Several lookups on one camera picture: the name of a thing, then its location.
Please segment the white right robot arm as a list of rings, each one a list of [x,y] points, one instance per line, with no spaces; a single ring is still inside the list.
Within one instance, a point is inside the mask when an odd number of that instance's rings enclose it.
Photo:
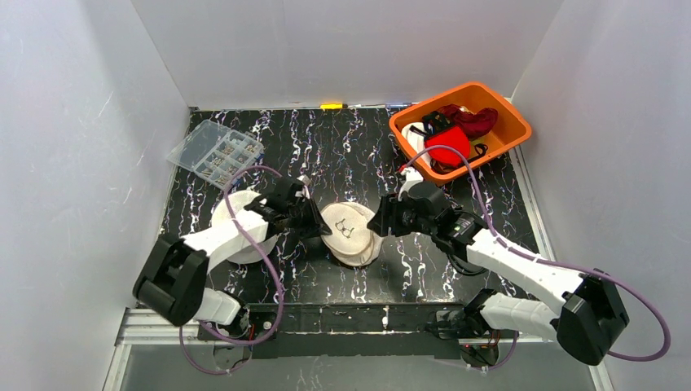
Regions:
[[[431,328],[441,338],[513,330],[554,340],[579,362],[596,366],[629,323],[613,283],[517,255],[517,247],[495,238],[478,215],[452,205],[430,182],[414,184],[404,195],[382,196],[368,229],[379,236],[427,235],[446,255],[490,270],[534,296],[519,299],[483,288],[461,310],[437,317]]]

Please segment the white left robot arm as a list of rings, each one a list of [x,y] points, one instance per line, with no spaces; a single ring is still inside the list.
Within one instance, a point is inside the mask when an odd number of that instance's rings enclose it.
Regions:
[[[207,287],[224,261],[261,261],[276,237],[293,230],[306,238],[331,230],[307,195],[309,178],[278,178],[270,191],[236,191],[222,201],[211,226],[183,237],[160,235],[135,280],[134,297],[174,326],[195,319],[230,326],[245,313],[240,300]]]

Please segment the bright red bra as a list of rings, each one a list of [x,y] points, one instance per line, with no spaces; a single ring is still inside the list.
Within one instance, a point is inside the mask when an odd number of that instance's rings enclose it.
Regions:
[[[426,136],[425,147],[434,147],[429,151],[432,160],[454,169],[464,164],[460,156],[466,160],[471,157],[471,142],[457,125]]]

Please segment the dark red bra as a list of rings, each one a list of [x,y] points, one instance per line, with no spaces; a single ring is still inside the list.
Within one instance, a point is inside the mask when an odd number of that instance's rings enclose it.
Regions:
[[[478,112],[469,112],[463,110],[461,106],[449,104],[442,106],[438,111],[450,122],[459,126],[470,141],[489,134],[499,119],[499,113],[494,108],[483,108]]]

